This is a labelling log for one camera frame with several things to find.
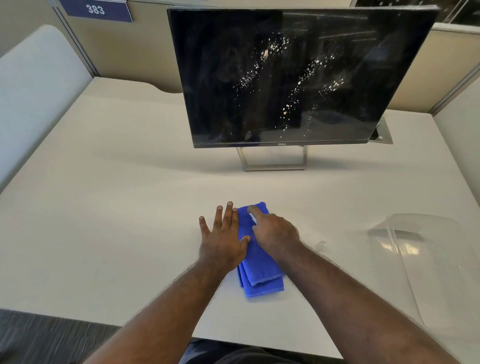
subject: black monitor screen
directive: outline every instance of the black monitor screen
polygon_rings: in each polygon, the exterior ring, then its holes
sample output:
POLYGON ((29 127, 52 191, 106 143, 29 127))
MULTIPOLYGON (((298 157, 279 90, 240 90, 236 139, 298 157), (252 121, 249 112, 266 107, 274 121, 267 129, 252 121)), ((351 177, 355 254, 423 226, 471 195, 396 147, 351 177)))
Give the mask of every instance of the black monitor screen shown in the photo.
POLYGON ((169 9, 195 147, 366 143, 437 10, 169 9))

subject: dark clothing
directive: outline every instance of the dark clothing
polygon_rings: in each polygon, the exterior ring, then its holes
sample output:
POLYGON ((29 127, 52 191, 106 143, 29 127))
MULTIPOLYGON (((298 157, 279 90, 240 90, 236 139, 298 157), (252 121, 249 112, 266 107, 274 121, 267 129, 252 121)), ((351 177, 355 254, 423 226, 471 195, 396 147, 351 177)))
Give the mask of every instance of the dark clothing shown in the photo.
POLYGON ((179 364, 305 364, 295 353, 194 339, 179 364))

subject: person's right hand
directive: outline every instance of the person's right hand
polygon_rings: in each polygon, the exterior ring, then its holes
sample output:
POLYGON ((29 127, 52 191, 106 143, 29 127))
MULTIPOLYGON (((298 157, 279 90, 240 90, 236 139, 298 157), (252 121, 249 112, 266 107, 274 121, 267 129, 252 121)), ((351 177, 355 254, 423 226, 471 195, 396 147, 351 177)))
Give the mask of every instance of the person's right hand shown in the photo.
POLYGON ((291 244, 301 244, 295 226, 275 214, 264 214, 257 206, 249 206, 248 212, 257 220, 253 232, 259 245, 276 259, 278 253, 291 244))

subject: hand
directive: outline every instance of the hand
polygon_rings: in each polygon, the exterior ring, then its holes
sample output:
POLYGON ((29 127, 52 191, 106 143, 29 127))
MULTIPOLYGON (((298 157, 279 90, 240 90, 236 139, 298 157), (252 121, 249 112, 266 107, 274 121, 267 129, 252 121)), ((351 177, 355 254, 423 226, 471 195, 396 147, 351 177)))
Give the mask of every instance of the hand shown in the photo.
POLYGON ((233 208, 233 202, 227 203, 223 221, 222 210, 222 206, 216 208, 212 231, 209 230, 205 218, 200 216, 202 245, 199 260, 207 261, 227 274, 245 259, 250 236, 244 236, 239 241, 239 214, 237 209, 233 208))
POLYGON ((257 206, 249 206, 248 212, 257 220, 253 227, 257 242, 273 259, 277 259, 279 251, 287 244, 302 244, 295 226, 284 218, 266 215, 257 206))

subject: sign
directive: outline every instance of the sign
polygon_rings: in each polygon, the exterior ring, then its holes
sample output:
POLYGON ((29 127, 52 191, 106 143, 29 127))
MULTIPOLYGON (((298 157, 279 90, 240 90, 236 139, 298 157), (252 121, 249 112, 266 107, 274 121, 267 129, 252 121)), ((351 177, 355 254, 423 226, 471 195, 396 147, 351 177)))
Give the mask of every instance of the sign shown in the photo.
POLYGON ((126 0, 60 0, 69 16, 133 23, 126 0))

